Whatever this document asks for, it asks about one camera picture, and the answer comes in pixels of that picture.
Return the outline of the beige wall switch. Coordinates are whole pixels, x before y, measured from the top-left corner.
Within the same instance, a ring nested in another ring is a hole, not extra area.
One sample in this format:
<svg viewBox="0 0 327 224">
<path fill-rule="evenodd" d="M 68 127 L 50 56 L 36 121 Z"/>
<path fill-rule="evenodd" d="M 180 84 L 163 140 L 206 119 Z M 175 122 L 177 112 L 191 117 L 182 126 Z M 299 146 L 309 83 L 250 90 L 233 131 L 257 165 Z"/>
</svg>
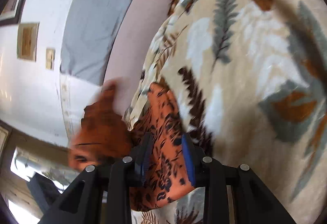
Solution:
<svg viewBox="0 0 327 224">
<path fill-rule="evenodd" d="M 46 58 L 45 58 L 46 69 L 54 70 L 54 61 L 55 61 L 55 49 L 47 48 L 46 49 Z"/>
</svg>

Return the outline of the beige leaf print blanket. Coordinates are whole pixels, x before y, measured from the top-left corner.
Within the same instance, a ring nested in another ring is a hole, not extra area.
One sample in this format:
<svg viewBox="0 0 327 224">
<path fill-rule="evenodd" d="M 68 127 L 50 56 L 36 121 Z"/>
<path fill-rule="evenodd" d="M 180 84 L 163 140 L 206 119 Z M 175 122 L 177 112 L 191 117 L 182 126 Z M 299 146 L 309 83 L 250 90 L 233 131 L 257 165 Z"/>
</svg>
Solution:
<svg viewBox="0 0 327 224">
<path fill-rule="evenodd" d="M 151 83 L 222 164 L 248 164 L 296 223 L 326 209 L 324 0 L 175 0 L 125 112 L 134 128 Z"/>
</svg>

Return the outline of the grey pillow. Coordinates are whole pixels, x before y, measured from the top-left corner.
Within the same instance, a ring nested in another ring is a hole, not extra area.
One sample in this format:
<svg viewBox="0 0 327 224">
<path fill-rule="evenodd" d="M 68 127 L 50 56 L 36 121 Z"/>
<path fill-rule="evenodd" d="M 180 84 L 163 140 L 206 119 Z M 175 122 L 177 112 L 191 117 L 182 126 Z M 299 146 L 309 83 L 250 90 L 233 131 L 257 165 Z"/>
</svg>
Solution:
<svg viewBox="0 0 327 224">
<path fill-rule="evenodd" d="M 67 16 L 60 71 L 102 85 L 115 38 L 132 0 L 73 0 Z"/>
</svg>

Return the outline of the orange black floral garment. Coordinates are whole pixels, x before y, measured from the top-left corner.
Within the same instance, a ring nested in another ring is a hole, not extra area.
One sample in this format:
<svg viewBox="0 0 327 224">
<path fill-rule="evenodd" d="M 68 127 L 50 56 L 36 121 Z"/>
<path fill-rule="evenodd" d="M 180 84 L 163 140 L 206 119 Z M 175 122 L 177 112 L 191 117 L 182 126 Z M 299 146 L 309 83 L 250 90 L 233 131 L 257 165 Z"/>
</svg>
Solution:
<svg viewBox="0 0 327 224">
<path fill-rule="evenodd" d="M 129 155 L 149 132 L 153 136 L 149 171 L 143 186 L 130 189 L 131 208 L 143 212 L 161 208 L 191 192 L 182 153 L 183 130 L 171 90 L 150 85 L 149 108 L 132 130 L 114 111 L 116 92 L 117 82 L 106 82 L 96 102 L 84 109 L 82 127 L 70 143 L 69 166 L 81 172 L 88 165 L 113 163 Z"/>
</svg>

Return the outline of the wooden door with glass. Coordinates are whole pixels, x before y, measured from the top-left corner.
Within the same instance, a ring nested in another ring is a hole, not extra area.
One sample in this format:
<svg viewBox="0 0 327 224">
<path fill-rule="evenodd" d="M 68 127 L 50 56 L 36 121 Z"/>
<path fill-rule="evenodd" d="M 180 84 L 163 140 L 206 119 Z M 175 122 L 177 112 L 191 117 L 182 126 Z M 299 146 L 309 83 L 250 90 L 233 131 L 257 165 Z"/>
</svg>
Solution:
<svg viewBox="0 0 327 224">
<path fill-rule="evenodd" d="M 68 166 L 68 149 L 28 136 L 1 122 L 1 197 L 40 219 L 43 212 L 28 183 L 35 174 L 51 180 L 62 193 L 78 173 Z"/>
</svg>

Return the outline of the framed wall plaque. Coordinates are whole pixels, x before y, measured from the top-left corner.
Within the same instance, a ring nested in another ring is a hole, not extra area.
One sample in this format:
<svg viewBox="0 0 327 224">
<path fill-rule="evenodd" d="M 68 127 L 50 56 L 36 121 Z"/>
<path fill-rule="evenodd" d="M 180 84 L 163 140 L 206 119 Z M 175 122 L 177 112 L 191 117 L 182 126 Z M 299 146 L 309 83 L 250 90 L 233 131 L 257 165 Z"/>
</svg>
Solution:
<svg viewBox="0 0 327 224">
<path fill-rule="evenodd" d="M 39 23 L 21 23 L 17 34 L 17 58 L 36 62 Z"/>
</svg>

